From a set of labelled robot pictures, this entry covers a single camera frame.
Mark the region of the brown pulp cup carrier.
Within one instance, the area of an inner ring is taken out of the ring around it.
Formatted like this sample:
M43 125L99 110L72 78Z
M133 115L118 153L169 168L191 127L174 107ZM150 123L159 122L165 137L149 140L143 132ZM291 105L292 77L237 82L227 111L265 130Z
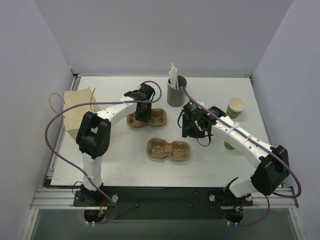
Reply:
M132 128L162 127L167 122L167 112L163 108L152 108L146 113L134 112L126 116L126 123Z

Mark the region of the green paper coffee cup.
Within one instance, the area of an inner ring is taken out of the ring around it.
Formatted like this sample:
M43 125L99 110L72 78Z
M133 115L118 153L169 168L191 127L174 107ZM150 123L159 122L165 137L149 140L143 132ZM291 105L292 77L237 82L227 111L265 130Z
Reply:
M232 146L232 145L230 145L228 142L226 142L226 141L224 141L224 147L226 148L226 149L228 149L228 150L234 150L235 148Z

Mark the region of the single brown pulp carrier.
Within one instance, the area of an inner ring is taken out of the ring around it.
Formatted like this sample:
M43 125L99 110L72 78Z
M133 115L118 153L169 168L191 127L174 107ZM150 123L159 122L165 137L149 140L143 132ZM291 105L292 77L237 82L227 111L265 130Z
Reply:
M190 145L185 141L167 142L161 138L151 138L147 142L146 153L154 159L170 158L176 162L185 162L190 157Z

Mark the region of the brown paper takeout bag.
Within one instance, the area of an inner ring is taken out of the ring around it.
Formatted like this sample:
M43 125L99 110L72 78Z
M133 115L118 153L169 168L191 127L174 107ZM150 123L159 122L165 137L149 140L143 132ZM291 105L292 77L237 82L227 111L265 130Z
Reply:
M96 90L95 88L91 90L90 87L82 90L78 90L78 91L69 90L64 92L63 97L60 94L53 92L48 99L50 108L56 114L58 113L57 111L54 110L51 104L51 97L53 95L57 95L62 100L64 110L78 104L96 103L97 100L94 96L95 90ZM73 108L62 114L64 128L74 141L76 141L77 134L80 129L85 113L87 112L97 113L100 110L101 108L99 105L91 104L91 105L84 105L84 106Z

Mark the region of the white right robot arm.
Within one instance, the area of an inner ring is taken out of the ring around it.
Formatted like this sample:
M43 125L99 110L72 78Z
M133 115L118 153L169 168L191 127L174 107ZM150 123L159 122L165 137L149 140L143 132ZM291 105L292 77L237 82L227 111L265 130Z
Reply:
M274 147L250 135L218 107L204 110L190 101L182 107L180 116L182 137L218 137L240 152L254 167L251 176L236 177L227 184L227 189L236 198L254 192L270 196L289 176L285 168L289 164L288 152L284 147Z

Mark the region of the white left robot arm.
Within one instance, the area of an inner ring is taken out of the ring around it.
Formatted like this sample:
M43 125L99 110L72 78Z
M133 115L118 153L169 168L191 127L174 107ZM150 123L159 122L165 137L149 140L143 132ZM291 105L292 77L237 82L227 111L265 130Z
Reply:
M103 185L101 178L102 157L110 145L111 128L123 118L135 114L135 119L147 122L152 118L151 101L153 87L146 83L134 91L128 91L115 104L96 113L86 112L77 133L76 143L83 159L83 186L87 190L84 199L92 206L101 203L103 194L97 190Z

